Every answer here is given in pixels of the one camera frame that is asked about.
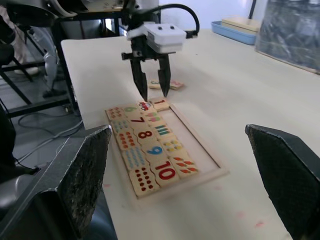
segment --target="blue tray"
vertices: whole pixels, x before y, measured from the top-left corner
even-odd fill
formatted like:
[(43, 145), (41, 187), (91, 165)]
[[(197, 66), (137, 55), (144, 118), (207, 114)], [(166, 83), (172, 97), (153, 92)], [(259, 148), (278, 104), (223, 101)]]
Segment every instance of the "blue tray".
[(227, 38), (236, 40), (244, 44), (255, 45), (255, 42), (256, 42), (255, 34), (244, 33), (226, 26), (221, 26), (221, 21), (214, 21), (211, 23), (211, 25), (212, 25), (212, 31), (216, 34), (225, 36)]

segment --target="shoe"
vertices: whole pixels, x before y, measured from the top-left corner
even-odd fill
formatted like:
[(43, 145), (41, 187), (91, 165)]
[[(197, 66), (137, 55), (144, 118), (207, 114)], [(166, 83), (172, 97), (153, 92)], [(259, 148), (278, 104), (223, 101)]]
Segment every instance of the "shoe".
[[(30, 68), (26, 68), (25, 71), (30, 75), (30, 76), (33, 76), (33, 75), (36, 75), (39, 73), (39, 68), (38, 67), (30, 67)], [(24, 72), (21, 71), (20, 69), (18, 70), (14, 70), (14, 73), (15, 74), (19, 74), (19, 75), (23, 75)]]

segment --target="wooden puzzle board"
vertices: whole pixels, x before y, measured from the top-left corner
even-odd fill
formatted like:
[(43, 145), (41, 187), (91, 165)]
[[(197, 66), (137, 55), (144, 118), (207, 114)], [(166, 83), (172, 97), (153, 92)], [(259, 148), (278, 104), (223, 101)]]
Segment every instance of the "wooden puzzle board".
[(122, 158), (122, 151), (117, 145), (116, 136), (113, 133), (111, 140), (113, 160), (124, 182), (129, 202), (131, 202), (135, 208), (143, 208), (149, 204), (179, 194), (181, 191), (221, 177), (229, 172), (172, 104), (169, 105), (167, 110), (158, 111), (158, 114), (187, 150), (188, 155), (196, 164), (198, 173), (161, 187), (149, 195), (137, 196)]

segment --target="number puzzle piece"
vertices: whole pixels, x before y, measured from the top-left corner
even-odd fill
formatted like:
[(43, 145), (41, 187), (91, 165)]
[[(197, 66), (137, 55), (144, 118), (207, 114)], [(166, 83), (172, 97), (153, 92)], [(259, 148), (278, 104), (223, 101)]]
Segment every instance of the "number puzzle piece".
[(141, 145), (157, 141), (157, 137), (150, 127), (135, 128), (133, 129), (133, 133), (136, 136), (138, 143), (140, 143)]
[(160, 86), (160, 83), (158, 81), (151, 81), (149, 84), (148, 84), (148, 87), (150, 89), (161, 89), (161, 86)]
[(141, 114), (136, 104), (125, 105), (122, 106), (121, 109), (127, 117), (137, 116)]
[(149, 166), (137, 167), (129, 172), (129, 177), (138, 197), (146, 196), (160, 189), (156, 183), (155, 175), (150, 171)]
[(121, 151), (140, 146), (133, 131), (129, 129), (119, 131), (115, 139)]
[(170, 88), (173, 90), (178, 90), (178, 89), (182, 88), (183, 86), (184, 86), (184, 84), (179, 81), (171, 81), (170, 82)]
[(154, 106), (150, 102), (138, 101), (137, 107), (138, 107), (139, 111), (143, 114), (156, 111), (156, 109), (154, 108)]
[(148, 127), (147, 118), (142, 114), (130, 116), (127, 120), (133, 129), (144, 129)]
[(163, 118), (156, 112), (150, 112), (144, 115), (147, 124), (150, 126), (157, 125), (160, 121), (164, 121)]
[(153, 162), (150, 164), (150, 169), (160, 187), (179, 181), (179, 175), (168, 159)]
[(120, 107), (110, 108), (106, 110), (105, 113), (110, 121), (123, 120), (127, 118)]
[(153, 141), (149, 144), (142, 145), (141, 148), (149, 163), (168, 159), (168, 156), (159, 141)]
[(149, 100), (153, 107), (158, 111), (168, 110), (170, 108), (169, 103), (164, 97), (152, 98)]
[(117, 135), (119, 131), (131, 130), (129, 127), (129, 122), (127, 120), (114, 120), (111, 122), (112, 130)]
[(170, 157), (176, 172), (181, 179), (195, 175), (199, 172), (195, 162), (188, 156), (186, 151), (179, 151), (180, 154)]
[(155, 124), (151, 125), (151, 128), (155, 133), (156, 138), (159, 140), (175, 136), (165, 121), (157, 121)]
[(168, 137), (160, 140), (164, 150), (171, 157), (176, 151), (184, 150), (182, 144), (175, 137)]
[(148, 165), (147, 159), (140, 147), (133, 147), (122, 152), (122, 158), (128, 171)]

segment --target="wooden puzzle frame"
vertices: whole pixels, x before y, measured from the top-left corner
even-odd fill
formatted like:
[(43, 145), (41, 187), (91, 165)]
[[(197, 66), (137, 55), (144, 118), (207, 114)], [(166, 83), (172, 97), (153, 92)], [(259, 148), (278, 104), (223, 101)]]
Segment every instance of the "wooden puzzle frame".
[(185, 126), (186, 130), (191, 133), (191, 135), (195, 138), (195, 140), (199, 143), (203, 150), (209, 155), (212, 161), (214, 161), (218, 169), (206, 173), (199, 172), (199, 174), (195, 174), (194, 176), (181, 179), (177, 183), (161, 188), (160, 190), (153, 192), (150, 195), (137, 197), (132, 186), (131, 180), (129, 178), (125, 163), (122, 159), (121, 151), (117, 145), (115, 134), (113, 134), (110, 141), (112, 149), (112, 159), (115, 165), (117, 166), (118, 173), (120, 174), (120, 178), (124, 184), (123, 186), (125, 187), (128, 202), (131, 203), (135, 209), (142, 209), (148, 205), (172, 197), (181, 193), (182, 191), (185, 191), (202, 183), (214, 180), (216, 178), (222, 177), (229, 173), (227, 167), (214, 154), (214, 152), (211, 151), (207, 144), (202, 140), (202, 138), (192, 128), (192, 126), (188, 123), (186, 118), (178, 111), (178, 109), (174, 105), (169, 104), (169, 109), (166, 111), (172, 111), (178, 117), (181, 123)]

